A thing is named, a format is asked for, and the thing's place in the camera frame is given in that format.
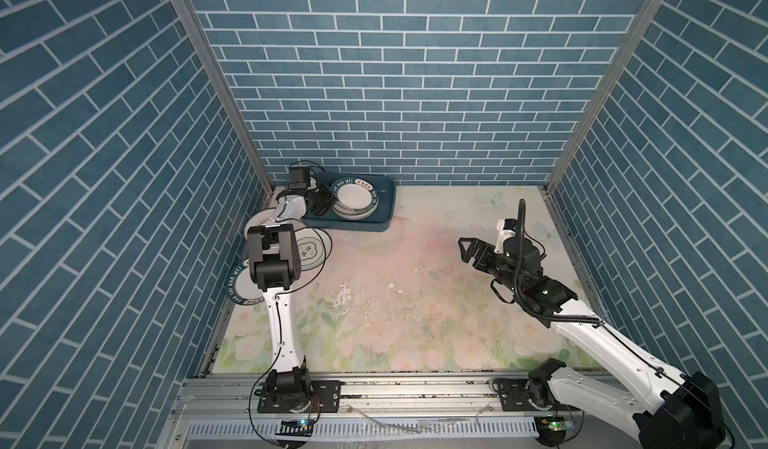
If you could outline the green lettered rim plate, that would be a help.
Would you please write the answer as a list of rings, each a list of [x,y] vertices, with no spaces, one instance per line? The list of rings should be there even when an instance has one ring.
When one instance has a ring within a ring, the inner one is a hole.
[[[229,273],[226,292],[229,299],[240,306],[254,306],[264,301],[262,290],[251,280],[248,260],[238,263]]]
[[[358,177],[342,177],[331,185],[334,213],[346,220],[362,220],[379,206],[379,194],[368,181]]]

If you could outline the white plate green flower outline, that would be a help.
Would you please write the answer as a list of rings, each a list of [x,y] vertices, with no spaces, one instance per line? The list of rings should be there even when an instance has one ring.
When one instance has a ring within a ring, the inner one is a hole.
[[[315,228],[301,228],[296,231],[301,268],[310,271],[324,264],[331,254],[333,242],[330,235]]]

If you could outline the orange sunburst plate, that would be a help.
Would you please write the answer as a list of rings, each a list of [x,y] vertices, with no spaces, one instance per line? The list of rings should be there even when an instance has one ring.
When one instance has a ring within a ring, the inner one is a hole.
[[[278,215],[278,210],[276,208],[268,208],[253,215],[250,219],[247,220],[243,228],[243,236],[247,237],[248,231],[251,228],[262,227],[262,226],[267,226],[267,227],[275,226],[277,215]]]

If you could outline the teal plastic bin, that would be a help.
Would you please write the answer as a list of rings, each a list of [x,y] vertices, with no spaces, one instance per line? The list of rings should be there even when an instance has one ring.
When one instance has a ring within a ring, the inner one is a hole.
[[[388,177],[378,175],[353,175],[325,172],[316,175],[318,182],[326,185],[331,190],[331,185],[342,177],[358,177],[371,183],[379,194],[380,202],[376,211],[362,220],[346,220],[337,216],[333,209],[324,215],[317,217],[311,214],[304,216],[303,220],[311,226],[324,229],[362,232],[383,232],[388,227],[394,215],[394,203],[396,199],[395,182]]]

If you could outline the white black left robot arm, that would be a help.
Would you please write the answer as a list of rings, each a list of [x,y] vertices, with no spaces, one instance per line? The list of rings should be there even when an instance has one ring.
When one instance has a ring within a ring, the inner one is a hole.
[[[332,204],[332,194],[314,178],[291,182],[277,205],[252,216],[244,229],[249,278],[266,303],[274,352],[261,396],[283,407],[316,398],[294,320],[293,296],[302,273],[296,225],[307,213],[319,214]]]

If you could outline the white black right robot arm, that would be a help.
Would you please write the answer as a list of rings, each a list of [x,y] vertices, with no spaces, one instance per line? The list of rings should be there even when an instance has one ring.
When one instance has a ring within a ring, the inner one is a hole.
[[[529,374],[534,405],[575,406],[614,426],[644,448],[717,448],[735,437],[724,421],[717,385],[653,356],[600,318],[578,295],[543,273],[535,245],[503,230],[495,245],[458,242],[461,259],[513,294],[523,312],[575,343],[618,382],[617,389],[553,358]]]

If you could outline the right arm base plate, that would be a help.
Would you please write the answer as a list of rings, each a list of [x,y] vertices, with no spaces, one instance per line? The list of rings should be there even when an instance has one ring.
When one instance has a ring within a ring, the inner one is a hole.
[[[491,382],[503,412],[538,410],[530,401],[527,385],[528,381],[524,379],[496,378]]]

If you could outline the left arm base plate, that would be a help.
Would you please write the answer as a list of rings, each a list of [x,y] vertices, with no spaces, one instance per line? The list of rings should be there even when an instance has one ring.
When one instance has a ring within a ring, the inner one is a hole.
[[[303,397],[299,394],[293,399],[282,396],[271,396],[264,393],[259,397],[256,411],[259,414],[289,414],[307,413],[311,410],[321,415],[337,413],[339,410],[342,382],[333,379],[313,380],[310,395]]]

